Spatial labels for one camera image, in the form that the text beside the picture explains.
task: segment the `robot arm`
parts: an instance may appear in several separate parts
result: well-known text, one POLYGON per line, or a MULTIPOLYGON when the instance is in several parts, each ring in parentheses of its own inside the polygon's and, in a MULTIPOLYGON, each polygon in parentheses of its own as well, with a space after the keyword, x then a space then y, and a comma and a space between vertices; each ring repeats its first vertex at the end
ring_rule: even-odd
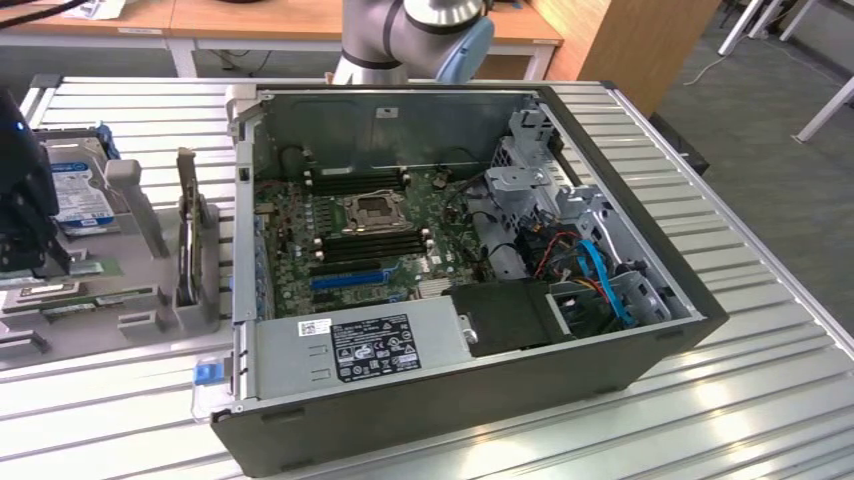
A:
POLYGON ((36 278, 66 275, 70 258, 50 219, 58 203, 46 152, 1 89, 0 145, 0 272, 28 270, 36 278))
POLYGON ((483 0, 345 0, 333 83, 464 83, 492 42, 483 0))

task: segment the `cable on floor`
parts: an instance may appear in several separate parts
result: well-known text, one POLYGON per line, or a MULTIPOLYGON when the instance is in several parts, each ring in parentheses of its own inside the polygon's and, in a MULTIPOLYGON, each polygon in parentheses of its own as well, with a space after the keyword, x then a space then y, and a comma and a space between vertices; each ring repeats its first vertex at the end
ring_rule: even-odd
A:
POLYGON ((246 75, 249 77, 254 77, 254 75, 257 75, 261 70, 264 69, 264 67, 266 66, 266 61, 269 60, 269 55, 272 55, 272 50, 266 50, 266 55, 264 56, 264 61, 261 62, 261 64, 257 66, 257 68, 254 70, 252 70, 246 75))
MULTIPOLYGON (((230 65, 230 68, 234 69, 240 69, 240 65, 237 65, 228 57, 244 57, 248 53, 249 50, 246 50, 245 52, 242 52, 241 54, 228 54, 228 56, 222 56, 218 51, 216 50, 205 50, 206 52, 209 52, 210 54, 216 55, 220 60, 222 60, 222 62, 225 62, 228 65, 230 65)), ((266 66, 266 62, 269 61, 269 56, 272 55, 272 50, 266 50, 266 55, 264 56, 264 60, 261 61, 260 65, 257 66, 257 68, 254 70, 252 70, 249 73, 246 73, 248 77, 253 77, 254 75, 257 75, 261 70, 264 69, 264 67, 266 66)))
MULTIPOLYGON (((771 20, 768 20, 768 22, 765 23, 765 25, 772 24, 776 20, 779 20, 780 18, 783 18, 785 15, 788 14, 788 11, 784 11, 783 13, 780 13, 776 17, 773 17, 771 20)), ((689 82, 684 82, 681 85, 685 87, 689 87, 691 85, 695 85, 696 82, 699 82, 699 79, 703 78, 703 75, 705 75, 705 72, 708 70, 711 70, 711 68, 717 65, 720 62, 723 62, 727 58, 729 58, 729 55, 732 55, 732 53, 735 53, 735 47, 737 46, 737 44, 740 43, 740 41, 747 38, 748 34, 741 35, 740 37, 737 37, 737 40, 735 40, 735 43, 732 43, 732 48, 729 48, 729 53, 727 53, 725 55, 723 55, 723 57, 720 57, 717 60, 715 60, 713 62, 711 62, 708 65, 705 65, 705 67, 699 71, 699 73, 696 74, 696 76, 693 77, 693 80, 691 80, 689 82)))

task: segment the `power supply label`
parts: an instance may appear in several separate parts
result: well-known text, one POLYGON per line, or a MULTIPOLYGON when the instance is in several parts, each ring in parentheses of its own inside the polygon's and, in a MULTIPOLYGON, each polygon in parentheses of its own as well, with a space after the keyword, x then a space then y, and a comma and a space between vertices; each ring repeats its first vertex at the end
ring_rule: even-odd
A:
POLYGON ((334 368, 341 382, 354 382, 421 368, 405 315, 332 325, 334 368))

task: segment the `blue tab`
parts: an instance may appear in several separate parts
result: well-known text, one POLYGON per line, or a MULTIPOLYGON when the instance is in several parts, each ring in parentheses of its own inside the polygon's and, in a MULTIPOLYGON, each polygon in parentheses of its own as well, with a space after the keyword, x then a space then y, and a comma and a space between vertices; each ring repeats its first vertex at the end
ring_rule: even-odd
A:
POLYGON ((202 363, 196 365, 192 372, 192 384, 210 385, 225 381, 225 365, 221 363, 202 363))

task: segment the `metal table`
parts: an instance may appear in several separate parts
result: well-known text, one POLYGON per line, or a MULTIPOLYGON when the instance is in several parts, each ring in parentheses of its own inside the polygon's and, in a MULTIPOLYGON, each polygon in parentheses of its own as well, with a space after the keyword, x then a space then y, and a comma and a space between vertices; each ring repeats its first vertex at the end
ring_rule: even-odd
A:
MULTIPOLYGON (((154 205, 177 198, 173 149, 194 148, 201 189, 228 209, 226 82, 65 78, 57 88, 29 92, 24 110, 34 126, 110 122, 125 158, 146 167, 154 205)), ((731 320, 621 392, 277 478, 683 480, 852 472, 851 338, 623 95, 597 83, 552 85, 731 320)), ((221 247, 226 277, 232 252, 221 247)), ((0 478, 241 478, 189 414, 196 357, 229 342, 221 331, 0 373, 0 478)))

